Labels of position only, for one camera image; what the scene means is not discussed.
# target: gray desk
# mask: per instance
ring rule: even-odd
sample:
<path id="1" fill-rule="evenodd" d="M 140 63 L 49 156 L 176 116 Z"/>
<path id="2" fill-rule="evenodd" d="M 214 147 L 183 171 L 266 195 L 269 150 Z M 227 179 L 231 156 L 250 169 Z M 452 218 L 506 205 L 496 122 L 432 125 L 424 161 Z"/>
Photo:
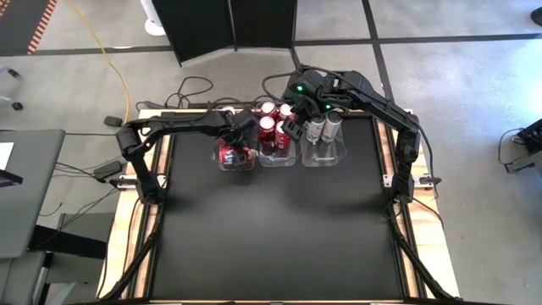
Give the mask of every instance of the gray desk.
<path id="1" fill-rule="evenodd" d="M 27 251 L 63 141 L 63 130 L 0 132 L 0 142 L 14 143 L 6 170 L 23 177 L 0 188 L 0 258 Z"/>

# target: wooden board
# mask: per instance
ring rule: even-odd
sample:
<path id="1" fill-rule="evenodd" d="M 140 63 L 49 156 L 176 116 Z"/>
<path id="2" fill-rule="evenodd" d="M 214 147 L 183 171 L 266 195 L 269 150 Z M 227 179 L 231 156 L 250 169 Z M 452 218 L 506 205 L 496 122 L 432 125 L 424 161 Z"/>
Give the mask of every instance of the wooden board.
<path id="1" fill-rule="evenodd" d="M 202 113 L 206 110 L 142 110 L 140 112 L 140 119 L 150 118 L 155 115 L 160 115 L 164 111 L 175 111 L 175 112 L 186 112 L 186 113 Z M 382 152 L 384 153 L 384 161 L 386 171 L 388 173 L 393 173 L 393 164 L 391 162 L 391 154 L 389 149 L 389 139 L 386 135 L 385 125 L 383 123 L 378 124 L 379 134 L 382 144 Z M 169 136 L 165 136 L 163 139 L 163 146 L 160 150 L 160 156 L 158 160 L 158 173 L 161 174 L 165 171 L 165 166 L 167 163 L 166 153 L 169 147 Z M 154 150 L 149 151 L 145 160 L 147 165 L 150 166 L 152 159 L 154 157 Z M 413 175 L 423 175 L 428 173 L 428 165 L 426 163 L 425 155 L 423 153 L 423 148 L 420 147 L 420 154 L 418 160 L 412 167 Z M 128 166 L 126 169 L 127 175 L 133 175 L 134 171 L 131 166 Z M 434 193 L 432 191 L 423 191 L 416 190 L 414 192 L 416 199 L 424 202 L 429 207 L 438 212 L 437 203 L 434 199 Z M 102 270 L 102 278 L 100 281 L 103 281 L 105 276 L 105 283 L 103 285 L 102 293 L 99 297 L 107 294 L 116 281 L 120 278 L 124 269 L 130 264 L 133 259 L 133 254 L 136 249 L 136 241 L 139 235 L 139 228 L 141 224 L 141 217 L 143 206 L 136 202 L 137 192 L 134 191 L 123 191 L 119 198 L 119 205 L 117 206 L 117 211 L 113 221 L 113 229 L 111 231 L 111 236 L 108 244 L 108 263 L 107 263 L 107 273 L 104 269 Z M 443 228 L 436 216 L 434 216 L 430 211 L 428 211 L 422 205 L 413 202 L 408 205 L 411 220 L 412 228 L 414 230 L 414 236 L 416 239 L 418 256 L 422 259 L 423 263 L 431 273 L 431 275 L 440 283 L 440 285 L 449 292 L 452 296 L 458 297 L 459 292 L 457 290 L 456 277 L 451 266 L 450 255 L 448 253 L 448 246 L 446 245 L 445 235 Z M 130 225 L 130 216 L 134 210 L 134 219 Z M 147 227 L 145 230 L 145 235 L 148 236 L 152 226 L 154 224 L 156 214 L 156 207 L 152 207 L 149 219 L 147 221 Z M 401 230 L 404 233 L 404 222 L 402 218 L 398 219 Z M 127 241 L 128 234 L 130 233 L 130 240 Z M 407 276 L 407 283 L 411 296 L 416 297 L 417 287 L 414 280 L 414 273 L 412 265 L 410 264 L 407 256 L 403 253 L 403 261 L 405 264 L 405 271 Z M 134 297 L 143 297 L 143 291 L 145 286 L 145 281 L 147 279 L 147 270 L 149 264 L 149 255 L 146 256 L 145 260 L 141 264 L 140 272 L 137 275 L 136 285 L 135 285 L 135 295 Z"/>

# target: yellow cable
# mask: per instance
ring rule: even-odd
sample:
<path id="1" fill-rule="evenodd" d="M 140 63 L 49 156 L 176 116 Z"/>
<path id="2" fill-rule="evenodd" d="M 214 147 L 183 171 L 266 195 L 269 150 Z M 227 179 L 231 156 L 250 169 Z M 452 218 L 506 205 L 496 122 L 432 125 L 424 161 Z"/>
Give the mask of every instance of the yellow cable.
<path id="1" fill-rule="evenodd" d="M 119 70 L 115 65 L 111 62 L 111 58 L 109 58 L 108 53 L 105 52 L 105 47 L 103 47 L 102 43 L 100 42 L 100 39 L 92 29 L 91 25 L 89 25 L 88 21 L 86 21 L 85 16 L 79 11 L 79 9 L 75 6 L 73 0 L 68 0 L 69 6 L 74 10 L 74 12 L 79 16 L 85 27 L 88 31 L 92 34 L 92 37 L 94 37 L 94 40 L 100 46 L 100 49 L 102 50 L 103 57 L 108 62 L 108 64 L 113 68 L 113 70 L 117 73 L 119 76 L 120 82 L 122 83 L 122 87 L 124 89 L 124 98 L 126 100 L 126 111 L 124 112 L 124 123 L 128 121 L 128 116 L 130 115 L 130 94 L 128 93 L 128 86 L 126 85 L 126 82 L 124 81 L 124 77 L 120 74 Z"/>

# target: metal bracket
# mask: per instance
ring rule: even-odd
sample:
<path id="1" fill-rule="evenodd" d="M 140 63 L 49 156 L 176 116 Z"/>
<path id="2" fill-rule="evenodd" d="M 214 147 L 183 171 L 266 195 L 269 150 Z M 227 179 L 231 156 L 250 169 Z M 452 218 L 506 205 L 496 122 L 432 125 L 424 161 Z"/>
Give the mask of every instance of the metal bracket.
<path id="1" fill-rule="evenodd" d="M 158 175 L 157 177 L 158 184 L 164 188 L 167 183 L 165 175 Z M 118 179 L 114 180 L 114 187 L 119 191 L 122 190 L 135 190 L 137 185 L 136 175 L 121 175 Z"/>
<path id="2" fill-rule="evenodd" d="M 431 182 L 430 174 L 425 174 L 422 176 L 412 175 L 412 178 L 414 179 L 414 188 L 430 190 L 434 187 L 434 183 Z M 384 181 L 384 187 L 390 188 L 393 175 L 383 175 L 382 180 Z"/>

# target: black mat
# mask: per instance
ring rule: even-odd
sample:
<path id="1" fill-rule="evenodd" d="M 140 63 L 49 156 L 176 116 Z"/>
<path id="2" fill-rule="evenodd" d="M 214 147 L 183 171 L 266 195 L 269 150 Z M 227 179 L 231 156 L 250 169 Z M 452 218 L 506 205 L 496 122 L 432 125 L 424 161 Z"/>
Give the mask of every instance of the black mat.
<path id="1" fill-rule="evenodd" d="M 373 122 L 343 128 L 335 167 L 250 173 L 219 171 L 211 138 L 177 136 L 150 297 L 400 298 Z"/>
<path id="2" fill-rule="evenodd" d="M 49 0 L 11 0 L 0 5 L 0 56 L 26 55 Z"/>

